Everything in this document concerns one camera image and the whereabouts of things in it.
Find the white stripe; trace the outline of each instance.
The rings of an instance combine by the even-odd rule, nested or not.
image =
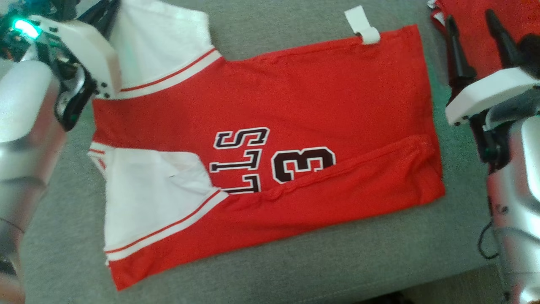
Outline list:
[[[114,149],[114,147],[107,146],[106,144],[102,144],[102,143],[92,142],[90,144],[90,149],[107,152],[108,150]]]
[[[207,66],[212,64],[214,61],[221,58],[221,54],[215,50],[208,54],[206,57],[201,59],[199,62],[194,64],[193,66],[189,67],[187,70],[179,73],[178,75],[174,75],[171,78],[168,78],[162,82],[156,83],[154,85],[151,85],[149,87],[140,88],[133,91],[126,91],[126,92],[120,92],[114,99],[128,99],[128,98],[135,98],[140,97],[148,94],[152,94],[155,92],[159,92],[161,90],[170,88],[174,85],[179,84],[180,82],[192,77],[193,75],[197,74],[198,72],[204,70]]]
[[[182,231],[184,229],[186,229],[187,227],[195,224],[198,220],[200,220],[205,214],[207,214],[210,210],[212,210],[212,208],[214,208],[215,206],[217,206],[221,201],[223,201],[224,199],[226,199],[228,197],[228,194],[224,191],[219,191],[212,199],[210,199],[208,202],[206,202],[206,204],[197,212],[195,213],[194,215],[192,215],[190,218],[188,218],[187,220],[181,222],[181,223],[178,223],[177,225],[174,225],[172,227],[169,227],[165,230],[163,230],[162,232],[160,233],[157,233],[157,234],[154,234],[138,243],[135,243],[134,245],[124,249],[124,250],[121,250],[121,251],[118,251],[118,252],[114,252],[114,253],[107,253],[107,259],[109,261],[118,261],[118,260],[121,260],[121,259],[124,259],[128,256],[130,256],[131,254],[143,249],[144,247],[146,246],[149,246],[157,241],[160,241],[160,240],[163,240],[165,239],[166,237],[168,236],[171,236],[179,231]],[[108,250],[114,250],[113,248],[105,248],[104,249],[105,251],[108,251]]]

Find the red fabric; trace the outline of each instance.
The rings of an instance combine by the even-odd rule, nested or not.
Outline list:
[[[93,103],[94,141],[113,147],[196,153],[211,163],[247,161],[256,170],[210,173],[222,188],[261,191],[230,195],[188,228],[110,261],[119,290],[174,266],[290,237],[313,229],[429,203],[444,194],[431,94],[416,26],[363,45],[352,37],[264,54],[223,58],[176,86],[130,100]],[[215,149],[217,133],[265,127],[266,143]],[[324,147],[335,165],[295,172],[278,183],[273,156]],[[294,170],[293,164],[287,168]]]
[[[497,44],[485,22],[486,10],[493,9],[516,42],[528,33],[540,35],[538,0],[438,0],[437,6],[445,19],[452,15],[456,20],[465,55],[476,69],[478,78],[502,69]]]

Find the green led light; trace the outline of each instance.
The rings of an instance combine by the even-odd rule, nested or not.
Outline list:
[[[32,23],[24,19],[16,19],[13,21],[13,28],[31,39],[36,39],[39,34],[41,34],[39,28],[36,28]]]

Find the red stripe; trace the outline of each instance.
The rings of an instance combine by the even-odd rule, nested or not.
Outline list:
[[[95,150],[95,149],[89,149],[90,152],[98,153],[98,154],[105,154],[104,151],[101,150]]]
[[[126,88],[126,89],[122,89],[120,90],[120,92],[128,92],[128,91],[134,91],[134,90],[138,90],[138,89],[142,89],[142,88],[146,88],[146,87],[149,87],[151,85],[154,85],[156,83],[160,83],[162,81],[165,81],[171,77],[174,77],[180,73],[182,73],[183,71],[189,69],[190,67],[194,66],[196,63],[198,63],[199,61],[203,60],[206,56],[210,55],[211,52],[215,51],[215,49],[211,49],[210,51],[208,51],[206,54],[200,56],[197,60],[195,60],[194,62],[190,63],[188,66],[184,67],[183,69],[175,72],[174,74],[170,74],[168,76],[165,76],[159,80],[156,80],[156,81],[153,81],[151,83],[147,83],[147,84],[143,84],[143,85],[139,85],[138,87],[132,87],[132,88]]]
[[[98,159],[98,162],[99,162],[99,164],[102,166],[103,169],[106,169],[106,168],[105,168],[105,163],[103,162],[102,159]]]
[[[180,223],[186,221],[187,219],[189,219],[190,217],[192,217],[195,213],[197,213],[202,207],[204,207],[204,205],[206,205],[206,203],[208,203],[211,199],[213,199],[218,193],[220,193],[219,190],[216,191],[214,194],[212,194],[209,198],[207,198],[206,201],[204,201],[204,202],[199,206],[199,208],[197,208],[195,211],[191,212],[191,213],[190,213],[188,216],[186,216],[185,218],[183,218],[183,219],[181,219],[181,220],[179,220],[179,221],[177,221],[177,222],[174,222],[174,223],[172,223],[172,224],[170,224],[170,225],[168,225],[168,226],[166,226],[166,227],[164,227],[164,228],[162,228],[162,229],[160,229],[160,230],[158,230],[158,231],[156,231],[156,232],[154,232],[154,233],[148,234],[147,236],[144,236],[144,237],[138,239],[137,241],[132,242],[132,243],[129,244],[129,245],[126,245],[126,246],[124,246],[124,247],[121,247],[121,248],[118,248],[118,249],[115,249],[115,250],[108,250],[108,251],[105,251],[105,253],[114,253],[114,252],[122,251],[122,250],[124,250],[124,249],[126,249],[126,248],[129,248],[129,247],[135,245],[136,243],[138,243],[138,242],[140,242],[140,241],[142,241],[142,240],[148,239],[148,238],[151,237],[152,235],[156,235],[156,234],[162,232],[163,230],[167,230],[167,229],[171,228],[172,226],[178,225],[178,224],[180,224]]]

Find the white jersey trim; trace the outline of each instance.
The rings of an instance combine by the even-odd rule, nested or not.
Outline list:
[[[155,81],[147,85],[141,85],[135,88],[122,89],[114,99],[129,99],[135,97],[141,97],[155,92],[165,90],[167,88],[173,87],[182,81],[194,76],[198,72],[201,72],[210,64],[220,59],[222,56],[220,52],[215,49],[210,50],[205,53],[197,60],[193,61],[186,67],[166,76],[162,79]]]
[[[107,169],[107,163],[105,161],[105,153],[114,149],[111,146],[105,144],[92,142],[90,148],[88,149],[88,157],[96,165],[99,172],[105,177],[105,170]]]
[[[121,0],[109,42],[122,88],[163,79],[214,48],[206,13],[161,0]]]
[[[215,188],[216,191],[211,192],[208,196],[207,201],[203,204],[203,206],[197,210],[193,215],[180,220],[173,226],[170,226],[162,231],[159,231],[155,234],[150,234],[147,237],[143,237],[139,239],[138,241],[128,245],[128,247],[120,248],[119,249],[110,249],[110,248],[104,248],[105,253],[107,254],[107,260],[109,261],[117,261],[124,259],[131,254],[153,244],[158,241],[161,241],[177,232],[180,232],[187,227],[195,224],[198,220],[200,220],[205,214],[207,214],[210,210],[212,210],[215,206],[217,206],[221,201],[226,199],[228,197],[228,194],[226,192],[223,192],[219,190],[219,188]]]

